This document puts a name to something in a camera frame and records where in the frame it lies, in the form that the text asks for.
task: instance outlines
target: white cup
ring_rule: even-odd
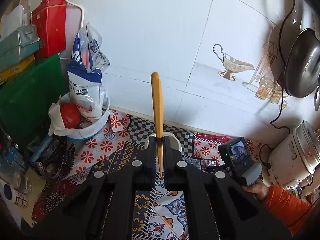
[[[146,139],[146,142],[144,143],[144,148],[147,149],[149,146],[149,139],[150,136],[148,136],[148,138]],[[175,135],[173,133],[170,132],[164,132],[163,136],[169,136],[170,139],[170,146],[172,149],[178,150],[178,151],[182,151],[182,147],[181,147],[181,143],[180,141],[177,139],[177,137],[175,137]]]

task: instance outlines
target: blue and white plastic bag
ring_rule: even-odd
[[[100,51],[101,42],[101,36],[90,24],[81,28],[73,44],[72,58],[67,67],[72,101],[81,115],[91,122],[96,122],[101,117],[106,94],[101,83],[102,71],[110,65]]]

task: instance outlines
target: white cable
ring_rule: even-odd
[[[83,27],[83,20],[84,20],[84,8],[81,5],[70,2],[69,0],[65,0],[65,1],[73,6],[80,8],[80,10],[81,10],[81,28],[82,28]]]

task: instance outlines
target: tomato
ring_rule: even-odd
[[[60,104],[61,117],[66,128],[76,128],[81,120],[81,114],[74,103]]]

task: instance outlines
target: wooden spatula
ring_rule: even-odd
[[[162,138],[163,138],[163,97],[160,76],[157,72],[151,74],[153,116],[155,119],[157,156],[160,177],[163,172]]]

